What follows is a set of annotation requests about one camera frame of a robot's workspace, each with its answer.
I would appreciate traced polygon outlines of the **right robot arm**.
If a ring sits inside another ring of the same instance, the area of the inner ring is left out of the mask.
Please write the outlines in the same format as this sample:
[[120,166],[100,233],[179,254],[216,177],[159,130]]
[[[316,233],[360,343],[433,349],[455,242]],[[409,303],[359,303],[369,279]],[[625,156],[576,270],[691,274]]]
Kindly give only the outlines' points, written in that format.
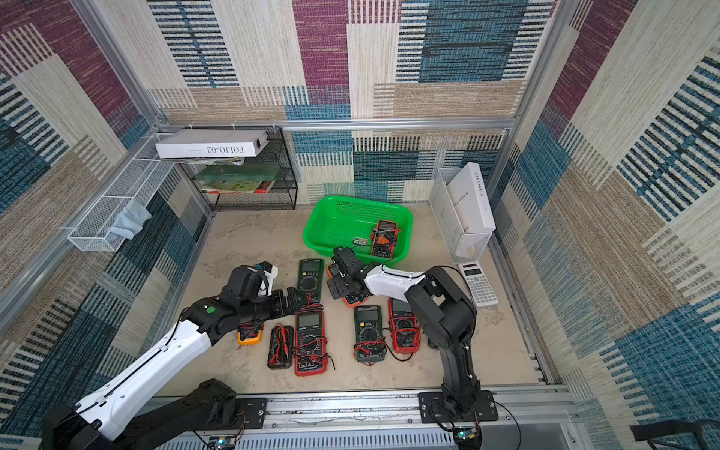
[[481,391],[471,349],[477,310],[446,270],[439,265],[424,272],[387,269],[378,262],[366,264],[348,250],[333,257],[328,272],[328,288],[335,299],[386,296],[410,306],[440,352],[442,408],[454,419],[474,419]]

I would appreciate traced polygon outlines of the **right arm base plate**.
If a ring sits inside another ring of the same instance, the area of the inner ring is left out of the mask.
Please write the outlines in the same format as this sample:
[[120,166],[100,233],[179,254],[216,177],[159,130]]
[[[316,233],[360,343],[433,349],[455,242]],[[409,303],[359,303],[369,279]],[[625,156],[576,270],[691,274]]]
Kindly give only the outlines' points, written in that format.
[[497,403],[489,390],[480,390],[463,399],[448,397],[441,391],[420,392],[417,397],[424,424],[493,422],[499,419]]

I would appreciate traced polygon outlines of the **light blue cloth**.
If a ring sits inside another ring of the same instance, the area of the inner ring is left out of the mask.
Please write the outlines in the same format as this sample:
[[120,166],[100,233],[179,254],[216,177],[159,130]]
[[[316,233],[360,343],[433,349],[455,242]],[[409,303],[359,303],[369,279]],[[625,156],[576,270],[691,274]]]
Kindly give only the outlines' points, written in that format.
[[108,229],[107,240],[110,243],[120,239],[133,240],[144,228],[144,223],[152,218],[150,212],[136,200],[130,200],[114,218]]

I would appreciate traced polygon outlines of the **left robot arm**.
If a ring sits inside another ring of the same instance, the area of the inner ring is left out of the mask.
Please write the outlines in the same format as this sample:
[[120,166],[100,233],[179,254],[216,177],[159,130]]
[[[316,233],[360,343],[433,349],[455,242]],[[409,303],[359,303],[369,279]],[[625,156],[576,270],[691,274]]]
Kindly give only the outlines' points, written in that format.
[[296,291],[270,295],[220,294],[184,309],[172,330],[110,382],[43,418],[43,449],[154,449],[185,431],[238,429],[251,408],[224,382],[210,379],[151,412],[140,410],[192,360],[243,324],[258,326],[296,313]]

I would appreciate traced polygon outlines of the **green book on shelf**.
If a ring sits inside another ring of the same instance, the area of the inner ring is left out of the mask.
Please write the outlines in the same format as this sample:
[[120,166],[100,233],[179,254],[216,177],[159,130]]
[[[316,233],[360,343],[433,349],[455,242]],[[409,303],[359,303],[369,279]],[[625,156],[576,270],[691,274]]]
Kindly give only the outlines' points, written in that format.
[[204,193],[255,193],[282,172],[277,164],[212,165],[193,176]]

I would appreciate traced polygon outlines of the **white box in holder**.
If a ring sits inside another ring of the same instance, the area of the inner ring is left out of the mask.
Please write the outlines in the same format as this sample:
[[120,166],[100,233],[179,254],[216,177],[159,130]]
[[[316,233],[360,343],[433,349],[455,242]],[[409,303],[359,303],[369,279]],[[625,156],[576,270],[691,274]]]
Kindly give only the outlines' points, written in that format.
[[465,234],[492,233],[495,221],[480,166],[468,162],[446,185]]

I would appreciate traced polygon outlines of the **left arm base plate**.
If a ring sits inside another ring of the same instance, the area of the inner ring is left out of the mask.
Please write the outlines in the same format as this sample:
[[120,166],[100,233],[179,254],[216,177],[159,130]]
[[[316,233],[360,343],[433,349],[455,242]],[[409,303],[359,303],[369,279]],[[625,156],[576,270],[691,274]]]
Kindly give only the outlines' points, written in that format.
[[264,426],[267,403],[267,397],[237,397],[230,406],[230,412],[224,415],[228,419],[227,429],[261,429]]

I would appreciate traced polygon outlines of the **large dark green multimeter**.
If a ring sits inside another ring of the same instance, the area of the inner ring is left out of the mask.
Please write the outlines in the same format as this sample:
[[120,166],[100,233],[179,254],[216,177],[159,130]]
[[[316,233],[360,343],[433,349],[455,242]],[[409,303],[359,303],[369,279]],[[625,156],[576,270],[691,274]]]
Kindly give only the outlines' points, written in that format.
[[323,276],[323,259],[303,259],[300,261],[296,289],[307,294],[309,305],[321,302]]

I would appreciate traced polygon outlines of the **small red multimeter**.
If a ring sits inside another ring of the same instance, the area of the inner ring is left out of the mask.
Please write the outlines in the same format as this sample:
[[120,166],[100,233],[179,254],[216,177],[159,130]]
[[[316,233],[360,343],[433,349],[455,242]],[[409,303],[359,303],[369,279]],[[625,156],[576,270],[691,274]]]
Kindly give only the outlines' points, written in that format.
[[398,354],[415,354],[420,346],[420,326],[410,305],[388,298],[389,329],[393,349]]

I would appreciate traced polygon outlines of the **green plastic basket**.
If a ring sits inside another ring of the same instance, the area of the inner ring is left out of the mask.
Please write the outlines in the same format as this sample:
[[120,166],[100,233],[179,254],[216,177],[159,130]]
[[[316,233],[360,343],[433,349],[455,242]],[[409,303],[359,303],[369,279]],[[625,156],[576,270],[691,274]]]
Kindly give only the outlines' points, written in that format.
[[[391,221],[399,226],[399,236],[392,257],[371,254],[371,232],[379,221]],[[303,239],[310,249],[325,257],[331,257],[337,247],[352,247],[356,238],[367,239],[366,246],[354,250],[357,257],[366,263],[378,262],[393,266],[410,252],[413,227],[413,214],[404,206],[345,196],[328,196],[315,205],[307,221]]]

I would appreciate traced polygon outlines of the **yellow multimeter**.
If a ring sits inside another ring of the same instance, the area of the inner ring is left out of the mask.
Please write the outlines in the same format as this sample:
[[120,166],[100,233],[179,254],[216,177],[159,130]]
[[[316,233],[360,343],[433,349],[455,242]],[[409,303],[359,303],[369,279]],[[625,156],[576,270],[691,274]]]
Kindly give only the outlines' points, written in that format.
[[251,346],[258,344],[262,339],[264,323],[254,320],[243,322],[237,328],[237,341],[239,346]]

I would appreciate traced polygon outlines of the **large red multimeter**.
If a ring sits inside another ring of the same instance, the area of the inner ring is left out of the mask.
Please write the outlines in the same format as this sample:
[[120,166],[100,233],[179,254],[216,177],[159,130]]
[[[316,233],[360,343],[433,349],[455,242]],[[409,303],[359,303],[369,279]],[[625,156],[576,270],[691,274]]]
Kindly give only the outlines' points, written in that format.
[[322,311],[308,311],[296,315],[294,345],[294,373],[298,377],[323,374],[330,360],[326,352]]

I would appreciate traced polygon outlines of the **white calculator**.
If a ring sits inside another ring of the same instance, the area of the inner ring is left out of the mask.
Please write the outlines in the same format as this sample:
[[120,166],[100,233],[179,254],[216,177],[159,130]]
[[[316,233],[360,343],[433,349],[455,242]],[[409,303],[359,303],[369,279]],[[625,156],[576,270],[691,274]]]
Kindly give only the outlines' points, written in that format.
[[499,304],[499,299],[478,262],[464,262],[459,265],[459,271],[468,284],[472,300],[478,309]]

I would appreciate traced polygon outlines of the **clear file holder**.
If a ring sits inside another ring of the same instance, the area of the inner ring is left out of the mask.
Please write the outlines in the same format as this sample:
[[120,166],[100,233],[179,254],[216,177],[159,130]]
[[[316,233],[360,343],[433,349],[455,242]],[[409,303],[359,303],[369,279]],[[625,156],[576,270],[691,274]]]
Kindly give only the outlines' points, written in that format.
[[440,174],[436,176],[429,195],[431,209],[453,262],[455,264],[478,262],[496,229],[481,234],[465,234],[448,194],[446,185],[449,182],[446,182]]

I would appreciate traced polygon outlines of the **white folio box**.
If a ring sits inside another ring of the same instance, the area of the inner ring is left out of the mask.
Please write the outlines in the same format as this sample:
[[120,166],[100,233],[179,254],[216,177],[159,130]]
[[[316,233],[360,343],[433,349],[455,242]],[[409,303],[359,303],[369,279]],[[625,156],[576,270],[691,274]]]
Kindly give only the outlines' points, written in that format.
[[162,159],[254,158],[268,145],[264,130],[183,129],[156,143]]

